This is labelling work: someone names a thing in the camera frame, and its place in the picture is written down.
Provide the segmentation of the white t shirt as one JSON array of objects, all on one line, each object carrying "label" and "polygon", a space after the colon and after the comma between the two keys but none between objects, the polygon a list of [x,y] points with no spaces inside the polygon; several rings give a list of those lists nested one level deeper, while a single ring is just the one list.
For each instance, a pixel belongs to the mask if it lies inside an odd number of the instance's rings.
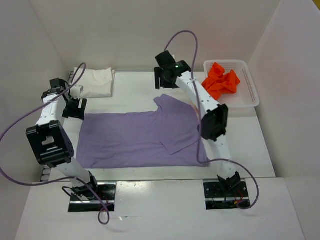
[{"label": "white t shirt", "polygon": [[71,90],[82,88],[79,97],[84,99],[110,98],[113,95],[115,75],[116,71],[111,67],[102,70],[86,69]]}]

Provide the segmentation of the purple t shirt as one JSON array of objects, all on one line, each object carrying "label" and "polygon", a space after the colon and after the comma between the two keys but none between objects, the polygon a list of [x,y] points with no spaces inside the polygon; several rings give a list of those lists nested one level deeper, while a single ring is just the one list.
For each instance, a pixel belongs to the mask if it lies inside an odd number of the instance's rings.
[{"label": "purple t shirt", "polygon": [[154,103],[156,111],[86,114],[76,160],[86,169],[203,167],[192,106],[166,94]]}]

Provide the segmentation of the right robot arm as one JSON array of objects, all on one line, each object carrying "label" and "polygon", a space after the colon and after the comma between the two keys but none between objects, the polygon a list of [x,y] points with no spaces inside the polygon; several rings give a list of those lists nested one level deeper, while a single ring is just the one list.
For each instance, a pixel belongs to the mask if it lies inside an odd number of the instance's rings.
[{"label": "right robot arm", "polygon": [[230,198],[241,182],[240,174],[231,163],[232,156],[227,144],[226,133],[229,109],[212,98],[201,83],[194,77],[192,69],[184,61],[177,62],[169,51],[155,57],[158,67],[154,69],[155,88],[180,88],[198,110],[200,139],[207,141],[213,160],[204,165],[220,162],[217,168],[219,191],[225,198]]}]

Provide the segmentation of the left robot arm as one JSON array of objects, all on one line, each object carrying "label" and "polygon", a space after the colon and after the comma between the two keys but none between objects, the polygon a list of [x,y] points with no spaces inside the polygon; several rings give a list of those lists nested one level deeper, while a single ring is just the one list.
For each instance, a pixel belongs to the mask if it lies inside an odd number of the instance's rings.
[{"label": "left robot arm", "polygon": [[96,178],[75,159],[72,141],[63,128],[65,119],[84,120],[87,100],[76,99],[69,92],[55,100],[68,84],[59,78],[49,82],[50,89],[41,96],[46,106],[35,126],[26,129],[27,139],[40,165],[56,168],[65,177],[71,177],[74,194],[94,200],[100,193]]}]

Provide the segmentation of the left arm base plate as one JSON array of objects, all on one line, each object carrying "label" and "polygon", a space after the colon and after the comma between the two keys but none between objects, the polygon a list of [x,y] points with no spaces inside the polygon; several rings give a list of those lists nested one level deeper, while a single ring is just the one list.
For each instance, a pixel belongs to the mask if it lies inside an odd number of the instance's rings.
[{"label": "left arm base plate", "polygon": [[[69,196],[69,213],[99,212],[103,208],[96,197],[89,200],[84,196],[77,196],[70,187],[63,186],[62,188]],[[116,182],[98,182],[97,194],[110,212],[115,210],[116,189]]]}]

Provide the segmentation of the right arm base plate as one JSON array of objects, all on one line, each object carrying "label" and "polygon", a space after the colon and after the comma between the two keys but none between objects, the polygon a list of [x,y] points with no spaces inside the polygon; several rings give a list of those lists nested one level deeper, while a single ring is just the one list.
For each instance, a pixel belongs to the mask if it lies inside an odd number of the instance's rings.
[{"label": "right arm base plate", "polygon": [[231,192],[224,193],[217,180],[203,182],[206,210],[231,210],[247,208],[251,205],[247,185],[241,181]]}]

